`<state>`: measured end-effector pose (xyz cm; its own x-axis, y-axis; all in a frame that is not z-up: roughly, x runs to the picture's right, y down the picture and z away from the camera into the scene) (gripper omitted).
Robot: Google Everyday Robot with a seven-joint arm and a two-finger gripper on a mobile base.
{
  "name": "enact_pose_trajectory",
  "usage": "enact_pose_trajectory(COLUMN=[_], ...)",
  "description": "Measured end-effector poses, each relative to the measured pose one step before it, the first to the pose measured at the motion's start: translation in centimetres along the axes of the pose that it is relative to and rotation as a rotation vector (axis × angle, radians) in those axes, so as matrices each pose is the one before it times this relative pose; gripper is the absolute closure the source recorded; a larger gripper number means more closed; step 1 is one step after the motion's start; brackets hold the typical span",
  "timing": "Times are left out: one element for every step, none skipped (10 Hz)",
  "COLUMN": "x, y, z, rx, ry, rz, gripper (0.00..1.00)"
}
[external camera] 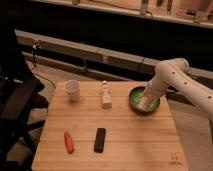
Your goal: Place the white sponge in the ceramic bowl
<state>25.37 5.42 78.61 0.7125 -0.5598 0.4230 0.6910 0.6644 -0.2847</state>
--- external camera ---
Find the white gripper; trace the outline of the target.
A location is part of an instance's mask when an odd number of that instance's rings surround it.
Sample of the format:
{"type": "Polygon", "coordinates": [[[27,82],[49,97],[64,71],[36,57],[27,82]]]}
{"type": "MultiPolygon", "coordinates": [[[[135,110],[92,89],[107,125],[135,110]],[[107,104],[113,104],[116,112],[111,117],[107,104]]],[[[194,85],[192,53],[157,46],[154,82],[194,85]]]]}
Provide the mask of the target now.
{"type": "Polygon", "coordinates": [[[147,84],[140,95],[138,107],[142,111],[156,111],[159,105],[160,98],[153,94],[150,85],[147,84]]]}

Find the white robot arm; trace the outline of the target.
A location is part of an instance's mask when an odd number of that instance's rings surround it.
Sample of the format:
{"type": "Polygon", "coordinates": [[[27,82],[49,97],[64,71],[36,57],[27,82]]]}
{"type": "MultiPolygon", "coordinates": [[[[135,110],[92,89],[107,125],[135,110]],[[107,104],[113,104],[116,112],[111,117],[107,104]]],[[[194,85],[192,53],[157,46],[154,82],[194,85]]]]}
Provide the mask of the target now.
{"type": "Polygon", "coordinates": [[[213,90],[190,78],[188,70],[189,64],[184,58],[160,61],[155,66],[155,76],[145,86],[139,106],[147,110],[154,100],[162,97],[167,88],[172,86],[213,121],[213,90]]]}

